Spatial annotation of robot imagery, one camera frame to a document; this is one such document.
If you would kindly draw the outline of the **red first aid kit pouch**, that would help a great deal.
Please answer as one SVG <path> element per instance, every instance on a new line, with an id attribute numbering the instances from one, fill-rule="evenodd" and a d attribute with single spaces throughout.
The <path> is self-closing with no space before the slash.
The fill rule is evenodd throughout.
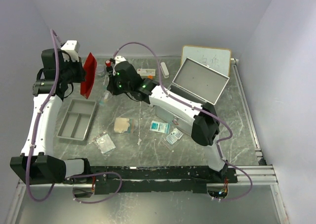
<path id="1" fill-rule="evenodd" d="M 96 58 L 90 52 L 83 66 L 83 69 L 86 72 L 86 75 L 84 77 L 85 81 L 81 82 L 80 84 L 80 94 L 86 99 L 89 98 L 93 85 L 94 85 L 96 68 L 97 68 Z"/>

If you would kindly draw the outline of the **teal bandage packet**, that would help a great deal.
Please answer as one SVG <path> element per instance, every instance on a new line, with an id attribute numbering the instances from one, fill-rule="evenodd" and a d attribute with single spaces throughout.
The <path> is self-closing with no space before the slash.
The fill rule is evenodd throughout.
<path id="1" fill-rule="evenodd" d="M 104 91 L 103 95 L 100 97 L 99 105 L 103 106 L 108 101 L 110 95 L 109 91 Z"/>

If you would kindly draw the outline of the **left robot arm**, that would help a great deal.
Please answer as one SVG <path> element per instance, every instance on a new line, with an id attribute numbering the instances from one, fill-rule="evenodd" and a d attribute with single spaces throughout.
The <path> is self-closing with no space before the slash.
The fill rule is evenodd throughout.
<path id="1" fill-rule="evenodd" d="M 41 59 L 43 67 L 33 85 L 34 110 L 29 134 L 21 154 L 11 158 L 10 167 L 24 183 L 62 183 L 74 176 L 79 183 L 86 184 L 91 181 L 92 171 L 85 158 L 63 161 L 53 155 L 54 129 L 65 92 L 69 85 L 85 80 L 78 49 L 46 49 Z"/>

